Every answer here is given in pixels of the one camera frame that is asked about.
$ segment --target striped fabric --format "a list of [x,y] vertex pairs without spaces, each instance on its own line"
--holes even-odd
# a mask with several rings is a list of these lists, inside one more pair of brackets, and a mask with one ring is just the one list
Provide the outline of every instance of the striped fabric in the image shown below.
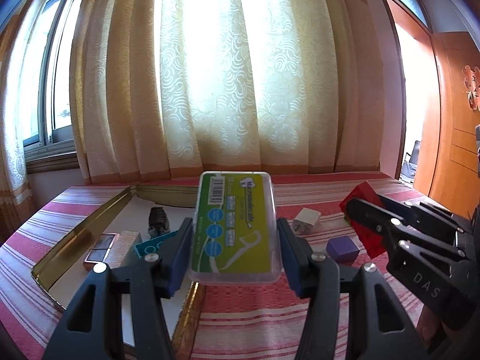
[[[340,213],[338,203],[357,184],[369,180],[378,193],[397,200],[425,200],[421,193],[380,172],[274,176],[278,216],[291,221],[302,207],[322,212],[322,233],[306,237],[315,250],[328,238],[349,235],[361,248],[355,262],[369,260],[354,231]],[[196,185],[197,179],[163,184]],[[39,360],[61,316],[33,281],[30,272],[66,233],[123,186],[71,187],[30,218],[0,248],[0,321],[29,360]],[[375,263],[416,323],[422,304],[386,271],[387,258]],[[337,354],[342,358],[347,341],[348,298],[341,297]],[[302,332],[307,303],[296,298],[285,276],[274,285],[207,288],[192,359],[292,359]]]

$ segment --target finger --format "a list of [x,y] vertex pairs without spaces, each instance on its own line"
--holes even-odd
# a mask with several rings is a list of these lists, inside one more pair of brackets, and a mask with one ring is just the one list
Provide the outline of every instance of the finger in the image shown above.
[[443,322],[442,322],[442,327],[443,327],[443,330],[445,330],[445,333],[448,335],[448,337],[450,337],[450,339],[452,340],[457,340],[462,335],[462,331],[465,330],[465,329],[452,330]]
[[423,345],[428,347],[431,339],[440,328],[442,320],[427,306],[423,306],[417,323],[417,332]]

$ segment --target teal box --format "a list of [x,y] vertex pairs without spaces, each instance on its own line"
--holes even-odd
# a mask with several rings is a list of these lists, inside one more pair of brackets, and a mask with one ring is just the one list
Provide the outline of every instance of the teal box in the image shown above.
[[137,253],[138,258],[142,258],[148,253],[154,253],[158,251],[158,248],[166,239],[172,238],[176,234],[177,231],[171,231],[170,233],[149,239],[148,241],[142,242],[141,244],[136,244],[135,252]]

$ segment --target plastic box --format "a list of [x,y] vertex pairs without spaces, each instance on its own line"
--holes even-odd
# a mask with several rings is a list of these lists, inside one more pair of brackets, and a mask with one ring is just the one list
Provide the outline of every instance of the plastic box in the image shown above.
[[202,173],[193,231],[191,280],[252,285],[279,279],[280,243],[268,173]]

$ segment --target beige curtain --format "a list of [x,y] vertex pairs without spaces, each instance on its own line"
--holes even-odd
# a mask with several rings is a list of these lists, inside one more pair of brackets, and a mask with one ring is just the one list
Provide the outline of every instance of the beige curtain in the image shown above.
[[383,118],[359,111],[378,80],[359,85],[356,50],[376,35],[353,36],[357,11],[371,23],[348,0],[83,0],[70,108],[86,183],[378,168]]
[[46,0],[23,0],[0,35],[0,244],[34,212],[20,135],[19,77]]

